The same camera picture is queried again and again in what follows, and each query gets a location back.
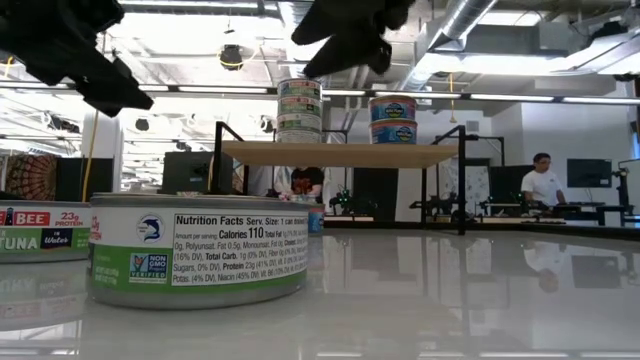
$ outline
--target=stacked cans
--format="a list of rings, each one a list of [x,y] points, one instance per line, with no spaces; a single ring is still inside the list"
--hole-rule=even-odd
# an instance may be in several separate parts
[[[416,144],[416,100],[390,95],[369,101],[372,144]]]
[[[291,79],[278,84],[276,142],[319,143],[322,140],[322,84]]]

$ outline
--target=can label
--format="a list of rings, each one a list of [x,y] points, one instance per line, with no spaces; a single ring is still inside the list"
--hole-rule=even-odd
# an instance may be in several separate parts
[[[0,209],[0,255],[88,253],[91,209],[9,206]]]
[[[290,114],[278,116],[278,129],[311,128],[322,130],[322,118],[314,115]]]
[[[380,120],[416,119],[416,101],[411,98],[390,97],[373,99],[369,103],[371,122]]]
[[[319,234],[324,228],[324,209],[313,208],[309,211],[309,234]]]
[[[372,144],[415,144],[416,125],[407,123],[387,123],[371,126]]]
[[[322,140],[322,134],[315,131],[287,130],[276,133],[276,142],[294,144],[315,144]]]
[[[94,207],[92,286],[202,294],[292,283],[307,268],[307,211]]]
[[[278,95],[282,98],[288,96],[308,96],[320,100],[322,97],[322,85],[309,80],[285,80],[278,85]]]
[[[278,101],[278,115],[306,114],[322,116],[320,101],[307,97],[291,97]]]
[[[305,124],[302,121],[283,121],[278,123],[278,131],[300,130],[320,132],[320,128],[315,124]]]

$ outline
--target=tapestry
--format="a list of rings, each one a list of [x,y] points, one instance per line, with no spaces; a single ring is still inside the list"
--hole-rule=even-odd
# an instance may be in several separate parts
[[[7,160],[5,191],[26,200],[55,200],[56,156],[10,156]]]

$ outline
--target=non-gmo verified logo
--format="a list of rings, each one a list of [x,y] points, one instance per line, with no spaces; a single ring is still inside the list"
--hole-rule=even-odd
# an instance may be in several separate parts
[[[167,282],[168,256],[133,253],[129,259],[129,282],[164,284]]]

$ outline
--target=wooden shelf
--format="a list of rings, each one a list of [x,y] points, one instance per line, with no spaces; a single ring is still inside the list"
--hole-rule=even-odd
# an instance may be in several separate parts
[[[245,165],[422,169],[457,155],[458,147],[223,141],[222,151]]]

